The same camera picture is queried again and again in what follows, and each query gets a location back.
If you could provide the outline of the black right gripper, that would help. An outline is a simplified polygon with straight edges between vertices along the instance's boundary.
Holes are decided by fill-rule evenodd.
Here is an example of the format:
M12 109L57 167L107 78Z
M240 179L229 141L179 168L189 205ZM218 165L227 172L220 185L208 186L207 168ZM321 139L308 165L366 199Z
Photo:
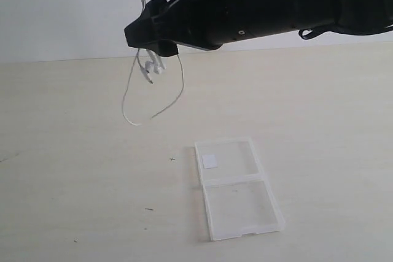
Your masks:
M178 45L216 50L295 31L300 23L300 0L151 0L124 35L129 47L172 57Z

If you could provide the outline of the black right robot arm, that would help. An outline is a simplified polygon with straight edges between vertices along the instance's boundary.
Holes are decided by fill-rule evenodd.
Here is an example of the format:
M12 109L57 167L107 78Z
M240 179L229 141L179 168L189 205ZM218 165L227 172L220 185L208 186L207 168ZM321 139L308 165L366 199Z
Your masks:
M370 36L392 30L392 0L151 0L124 30L128 46L162 57L178 46L223 44L297 31Z

